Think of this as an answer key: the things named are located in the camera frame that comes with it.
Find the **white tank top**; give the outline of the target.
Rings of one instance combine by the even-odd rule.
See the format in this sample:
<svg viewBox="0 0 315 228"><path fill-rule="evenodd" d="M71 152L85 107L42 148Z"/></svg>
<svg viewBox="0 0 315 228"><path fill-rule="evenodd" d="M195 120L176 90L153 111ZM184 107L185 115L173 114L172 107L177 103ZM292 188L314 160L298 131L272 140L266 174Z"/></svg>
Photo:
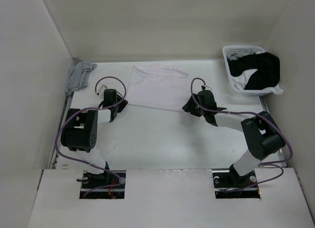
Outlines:
<svg viewBox="0 0 315 228"><path fill-rule="evenodd" d="M126 98L134 106L181 112L189 86L189 74L177 68L134 66Z"/></svg>

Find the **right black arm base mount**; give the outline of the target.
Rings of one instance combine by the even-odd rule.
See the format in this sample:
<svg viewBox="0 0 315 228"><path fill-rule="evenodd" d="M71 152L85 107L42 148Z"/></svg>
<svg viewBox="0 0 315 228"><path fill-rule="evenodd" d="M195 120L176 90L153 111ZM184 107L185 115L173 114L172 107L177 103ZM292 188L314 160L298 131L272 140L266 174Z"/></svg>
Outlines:
<svg viewBox="0 0 315 228"><path fill-rule="evenodd" d="M258 185L250 187L257 182L255 171L239 176L230 167L212 171L215 197L217 199L257 198L260 199Z"/></svg>

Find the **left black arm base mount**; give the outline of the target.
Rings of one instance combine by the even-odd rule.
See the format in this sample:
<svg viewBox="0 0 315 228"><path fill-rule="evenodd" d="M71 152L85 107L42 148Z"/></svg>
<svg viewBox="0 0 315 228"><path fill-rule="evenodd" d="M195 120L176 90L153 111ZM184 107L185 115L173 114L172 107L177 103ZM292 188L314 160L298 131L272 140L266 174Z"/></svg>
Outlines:
<svg viewBox="0 0 315 228"><path fill-rule="evenodd" d="M119 184L117 176L108 172L91 173L84 171L80 183L80 199L124 199L125 184Z"/></svg>

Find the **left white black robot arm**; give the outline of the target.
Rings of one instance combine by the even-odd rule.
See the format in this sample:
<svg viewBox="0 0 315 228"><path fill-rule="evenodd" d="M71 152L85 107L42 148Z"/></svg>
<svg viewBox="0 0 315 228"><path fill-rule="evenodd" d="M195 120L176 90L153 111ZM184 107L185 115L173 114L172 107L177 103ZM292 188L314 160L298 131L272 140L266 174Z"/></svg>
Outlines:
<svg viewBox="0 0 315 228"><path fill-rule="evenodd" d="M93 181L98 187L105 188L110 184L110 175L104 171L109 170L108 163L95 148L98 125L113 122L125 109L128 101L115 89L106 89L97 94L102 96L98 108L85 111L77 108L68 110L66 118L69 119L72 115L75 117L63 128L61 144L73 152L72 156L66 155L65 158L99 170Z"/></svg>

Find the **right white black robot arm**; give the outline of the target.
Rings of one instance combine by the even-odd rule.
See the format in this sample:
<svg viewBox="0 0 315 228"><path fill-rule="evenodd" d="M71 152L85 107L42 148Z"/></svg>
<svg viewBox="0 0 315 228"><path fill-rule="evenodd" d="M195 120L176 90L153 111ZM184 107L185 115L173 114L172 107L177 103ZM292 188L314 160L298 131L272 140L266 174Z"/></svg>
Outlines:
<svg viewBox="0 0 315 228"><path fill-rule="evenodd" d="M233 186L240 186L266 157L286 145L283 136L271 115L262 111L251 118L245 113L230 112L218 107L210 90L192 94L182 109L193 116L204 117L205 121L215 127L225 127L244 134L247 144L246 152L229 168L228 180Z"/></svg>

